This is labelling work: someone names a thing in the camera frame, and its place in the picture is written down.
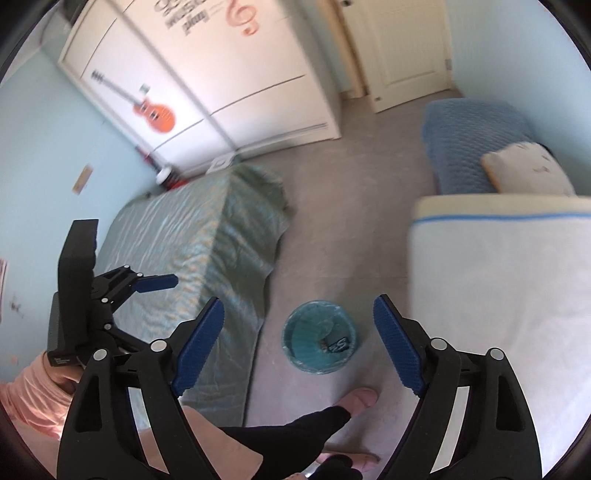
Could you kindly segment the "person's left hand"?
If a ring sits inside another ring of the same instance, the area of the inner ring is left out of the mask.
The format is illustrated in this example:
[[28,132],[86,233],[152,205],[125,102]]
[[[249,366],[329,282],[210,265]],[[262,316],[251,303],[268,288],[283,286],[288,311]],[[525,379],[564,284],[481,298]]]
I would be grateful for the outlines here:
[[61,390],[73,395],[84,373],[84,368],[79,365],[52,366],[47,353],[42,356],[43,368],[51,381]]

